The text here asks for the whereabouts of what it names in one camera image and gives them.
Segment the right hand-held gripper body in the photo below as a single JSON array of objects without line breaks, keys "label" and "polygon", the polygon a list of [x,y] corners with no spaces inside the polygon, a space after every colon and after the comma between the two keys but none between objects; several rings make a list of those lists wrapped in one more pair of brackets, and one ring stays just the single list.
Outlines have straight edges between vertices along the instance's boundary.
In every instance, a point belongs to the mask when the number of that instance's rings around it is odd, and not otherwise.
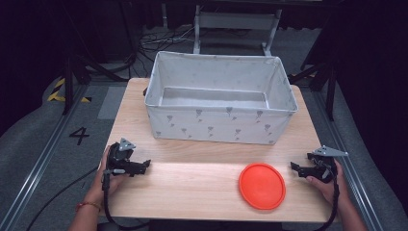
[{"label": "right hand-held gripper body", "polygon": [[346,151],[323,145],[307,154],[308,160],[315,166],[307,173],[307,176],[314,176],[319,181],[327,184],[338,174],[334,161],[335,157],[347,157]]}]

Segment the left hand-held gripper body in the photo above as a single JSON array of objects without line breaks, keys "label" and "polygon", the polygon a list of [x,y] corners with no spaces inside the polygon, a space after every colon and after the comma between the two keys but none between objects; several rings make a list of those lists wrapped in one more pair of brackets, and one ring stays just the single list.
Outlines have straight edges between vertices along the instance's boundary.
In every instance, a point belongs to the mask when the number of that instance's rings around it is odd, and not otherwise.
[{"label": "left hand-held gripper body", "polygon": [[131,162],[136,146],[126,139],[121,139],[120,142],[115,142],[111,145],[106,170],[112,175],[125,174],[129,175],[130,169],[139,167],[137,163]]}]

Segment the person's right hand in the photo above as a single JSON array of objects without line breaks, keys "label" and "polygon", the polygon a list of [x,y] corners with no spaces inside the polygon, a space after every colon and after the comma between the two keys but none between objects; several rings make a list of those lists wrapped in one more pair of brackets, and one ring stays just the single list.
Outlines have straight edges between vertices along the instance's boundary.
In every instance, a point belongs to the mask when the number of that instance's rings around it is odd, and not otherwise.
[{"label": "person's right hand", "polygon": [[[339,208],[344,208],[347,204],[350,204],[350,199],[349,199],[349,193],[347,190],[347,183],[344,178],[344,172],[341,164],[338,161],[335,161],[338,175],[337,175],[337,184],[339,186],[339,198],[338,198],[338,207]],[[313,177],[313,176],[308,176],[306,180],[313,185],[315,188],[317,188],[323,197],[330,203],[333,204],[333,199],[334,199],[334,182],[330,183],[322,183],[319,181],[319,179]]]}]

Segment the person's left hand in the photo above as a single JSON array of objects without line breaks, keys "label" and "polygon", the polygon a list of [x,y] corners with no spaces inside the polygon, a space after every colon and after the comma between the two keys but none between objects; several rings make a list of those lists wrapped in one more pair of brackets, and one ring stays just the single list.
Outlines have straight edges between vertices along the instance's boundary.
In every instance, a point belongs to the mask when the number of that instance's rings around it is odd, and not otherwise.
[{"label": "person's left hand", "polygon": [[[92,182],[92,185],[89,189],[89,193],[93,199],[101,199],[103,197],[103,190],[102,190],[102,180],[103,180],[103,171],[106,169],[106,163],[108,160],[110,146],[108,145],[103,153],[103,156],[100,160],[99,166],[97,168],[95,178]],[[111,175],[110,176],[110,187],[108,190],[109,194],[112,194],[116,191],[119,185],[128,177],[128,174],[119,174],[119,175]]]}]

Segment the orange round plastic disc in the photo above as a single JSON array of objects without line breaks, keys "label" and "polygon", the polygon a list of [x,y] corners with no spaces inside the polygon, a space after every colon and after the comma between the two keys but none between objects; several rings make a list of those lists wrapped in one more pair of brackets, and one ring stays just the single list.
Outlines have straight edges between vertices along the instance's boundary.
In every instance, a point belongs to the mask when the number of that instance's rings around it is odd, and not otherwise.
[{"label": "orange round plastic disc", "polygon": [[239,177],[242,198],[258,210],[273,210],[285,199],[286,186],[281,174],[272,166],[253,163]]}]

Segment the black metal stand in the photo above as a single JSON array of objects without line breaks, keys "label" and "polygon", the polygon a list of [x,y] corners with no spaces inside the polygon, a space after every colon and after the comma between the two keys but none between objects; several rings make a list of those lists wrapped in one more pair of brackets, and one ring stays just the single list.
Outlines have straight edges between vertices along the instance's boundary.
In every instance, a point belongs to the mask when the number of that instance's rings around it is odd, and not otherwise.
[{"label": "black metal stand", "polygon": [[80,55],[68,55],[65,59],[64,66],[64,81],[65,81],[65,102],[63,115],[67,115],[69,111],[73,108],[74,104],[74,86],[73,78],[76,78],[80,85],[88,85],[90,83],[91,77],[87,67],[90,66],[96,72],[108,77],[115,82],[127,82],[127,79],[121,78],[114,74],[111,70],[103,67],[88,58]]},{"label": "black metal stand", "polygon": [[306,68],[298,74],[290,74],[288,78],[290,83],[293,85],[294,83],[312,75],[314,75],[314,77],[312,82],[309,84],[311,91],[321,91],[324,86],[327,86],[325,111],[328,118],[333,121],[334,97],[337,80],[336,67],[333,62],[316,64]]}]

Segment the white printed fabric storage box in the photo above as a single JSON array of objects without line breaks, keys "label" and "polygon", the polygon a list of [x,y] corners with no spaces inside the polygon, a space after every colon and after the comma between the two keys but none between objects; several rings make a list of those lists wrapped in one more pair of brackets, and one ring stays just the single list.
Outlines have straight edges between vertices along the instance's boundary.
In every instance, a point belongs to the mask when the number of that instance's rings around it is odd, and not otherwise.
[{"label": "white printed fabric storage box", "polygon": [[278,57],[161,51],[144,98],[157,139],[274,144],[298,111]]}]

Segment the yellow and black floor tape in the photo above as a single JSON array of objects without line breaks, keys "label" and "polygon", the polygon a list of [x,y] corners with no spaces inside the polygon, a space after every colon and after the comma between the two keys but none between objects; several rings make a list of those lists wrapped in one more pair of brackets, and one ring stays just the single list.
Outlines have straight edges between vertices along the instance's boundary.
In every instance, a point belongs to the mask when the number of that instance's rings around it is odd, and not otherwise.
[{"label": "yellow and black floor tape", "polygon": [[48,101],[65,102],[65,97],[62,95],[59,95],[59,92],[62,89],[64,83],[65,83],[64,77],[58,80],[55,87],[53,88],[53,90],[51,91],[50,95],[47,98]]}]

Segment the grey metal floor rail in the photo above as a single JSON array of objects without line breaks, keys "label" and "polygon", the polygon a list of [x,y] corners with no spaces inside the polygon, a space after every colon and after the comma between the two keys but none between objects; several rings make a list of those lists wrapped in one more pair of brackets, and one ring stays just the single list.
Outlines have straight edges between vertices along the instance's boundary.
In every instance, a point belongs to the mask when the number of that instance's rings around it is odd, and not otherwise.
[{"label": "grey metal floor rail", "polygon": [[82,97],[87,92],[87,90],[87,85],[79,85],[77,87],[77,90],[74,91],[70,109],[65,115],[62,115],[56,123],[56,126],[52,131],[50,138],[42,149],[31,171],[25,178],[24,184],[22,185],[18,195],[14,199],[11,208],[8,210],[2,222],[0,223],[0,231],[12,231],[15,227],[15,224],[19,220],[23,210],[25,209],[32,194],[34,193],[39,180],[45,172],[48,163],[54,155],[55,148],[61,139],[66,124],[71,119],[75,109],[80,104]]},{"label": "grey metal floor rail", "polygon": [[[332,121],[327,115],[323,96],[318,92],[313,92],[312,95],[318,105],[323,121],[328,128],[330,137],[334,141],[334,148],[340,151],[346,151],[343,139],[341,138],[335,122]],[[375,213],[374,208],[372,207],[366,188],[350,159],[350,155],[340,156],[339,162],[343,166],[345,177],[348,180],[351,191],[356,199],[360,211],[362,212],[362,217],[366,222],[369,231],[384,231],[383,226]]]}]

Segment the grey metal frame stand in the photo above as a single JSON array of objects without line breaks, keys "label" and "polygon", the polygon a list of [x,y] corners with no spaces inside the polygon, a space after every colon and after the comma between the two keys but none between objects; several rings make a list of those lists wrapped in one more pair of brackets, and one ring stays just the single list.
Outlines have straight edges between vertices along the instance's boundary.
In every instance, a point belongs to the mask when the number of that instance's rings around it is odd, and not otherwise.
[{"label": "grey metal frame stand", "polygon": [[193,53],[200,53],[200,30],[240,29],[268,31],[268,39],[262,43],[265,56],[271,55],[271,46],[281,18],[281,10],[272,14],[256,13],[209,13],[203,12],[200,5],[195,6]]}]

